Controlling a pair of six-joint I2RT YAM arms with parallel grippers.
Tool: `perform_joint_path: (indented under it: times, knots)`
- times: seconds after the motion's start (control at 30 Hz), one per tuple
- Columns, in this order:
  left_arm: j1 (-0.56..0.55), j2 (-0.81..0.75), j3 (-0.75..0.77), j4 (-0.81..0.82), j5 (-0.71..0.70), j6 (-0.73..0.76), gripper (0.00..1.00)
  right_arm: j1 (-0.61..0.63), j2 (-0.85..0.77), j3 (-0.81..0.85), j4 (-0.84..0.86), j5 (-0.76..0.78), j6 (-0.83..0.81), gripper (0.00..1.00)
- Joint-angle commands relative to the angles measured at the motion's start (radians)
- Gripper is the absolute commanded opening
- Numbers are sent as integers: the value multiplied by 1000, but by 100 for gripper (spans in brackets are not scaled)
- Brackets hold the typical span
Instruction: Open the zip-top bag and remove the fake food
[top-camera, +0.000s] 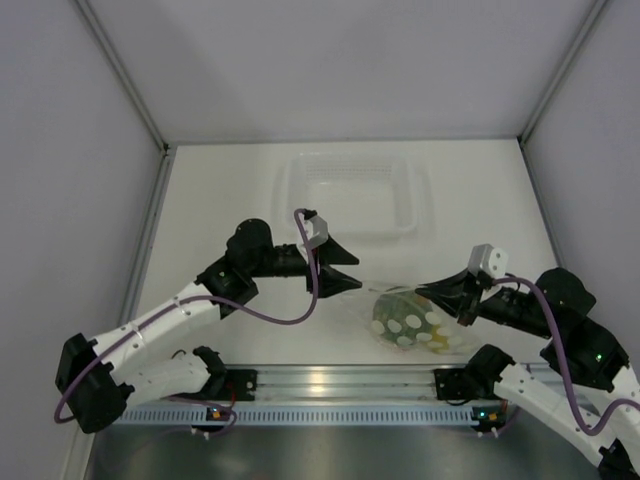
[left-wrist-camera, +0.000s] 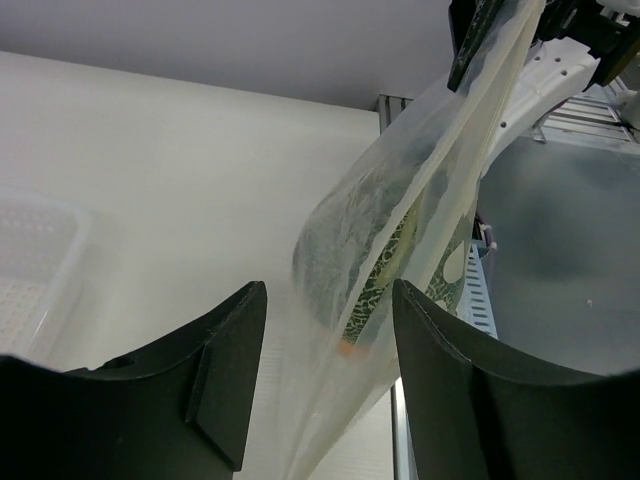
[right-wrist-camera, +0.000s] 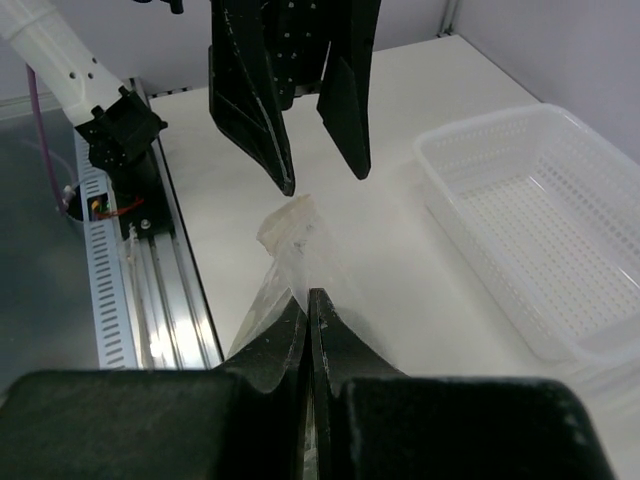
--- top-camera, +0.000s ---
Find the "green netted fake melon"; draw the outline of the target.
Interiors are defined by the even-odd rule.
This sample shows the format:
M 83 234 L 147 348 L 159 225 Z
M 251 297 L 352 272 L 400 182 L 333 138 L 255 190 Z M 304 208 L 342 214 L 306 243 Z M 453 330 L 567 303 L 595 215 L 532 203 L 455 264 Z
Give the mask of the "green netted fake melon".
M 369 331 L 384 344 L 414 348 L 431 338 L 427 315 L 433 312 L 431 302 L 413 291 L 386 293 L 374 302 Z

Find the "clear zip top bag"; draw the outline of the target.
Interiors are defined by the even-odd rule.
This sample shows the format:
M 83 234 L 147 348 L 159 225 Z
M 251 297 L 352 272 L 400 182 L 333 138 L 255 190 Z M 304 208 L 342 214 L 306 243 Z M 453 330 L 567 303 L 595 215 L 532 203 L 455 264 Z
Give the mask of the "clear zip top bag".
M 467 356 L 480 347 L 465 331 L 413 286 L 366 282 L 339 296 L 341 308 L 381 345 L 397 351 Z

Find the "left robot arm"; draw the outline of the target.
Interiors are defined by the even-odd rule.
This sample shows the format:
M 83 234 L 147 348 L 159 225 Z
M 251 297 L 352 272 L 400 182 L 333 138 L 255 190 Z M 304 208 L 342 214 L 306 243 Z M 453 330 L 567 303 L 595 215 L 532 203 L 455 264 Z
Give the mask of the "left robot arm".
M 326 221 L 308 209 L 295 210 L 293 218 L 299 243 L 276 245 L 266 221 L 245 220 L 227 241 L 224 255 L 168 301 L 91 339 L 81 333 L 70 337 L 55 377 L 61 394 L 55 423 L 76 422 L 83 433 L 92 434 L 150 401 L 215 399 L 225 390 L 227 368 L 211 348 L 200 346 L 156 364 L 150 364 L 150 357 L 236 312 L 294 326 L 313 314 L 319 300 L 361 288 L 359 280 L 338 271 L 340 265 L 360 261 L 330 235 Z M 311 296 L 303 314 L 281 319 L 249 307 L 259 293 L 257 279 L 290 277 L 304 278 Z

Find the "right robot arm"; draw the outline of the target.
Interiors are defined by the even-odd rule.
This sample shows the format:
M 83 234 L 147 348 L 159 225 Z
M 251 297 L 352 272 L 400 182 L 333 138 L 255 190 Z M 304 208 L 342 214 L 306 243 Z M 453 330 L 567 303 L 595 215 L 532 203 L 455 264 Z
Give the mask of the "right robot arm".
M 530 281 L 466 269 L 415 291 L 461 326 L 482 318 L 548 340 L 540 356 L 561 377 L 562 393 L 486 344 L 460 371 L 466 394 L 513 403 L 579 450 L 602 479 L 638 478 L 639 379 L 615 335 L 590 318 L 596 299 L 576 275 L 554 268 Z

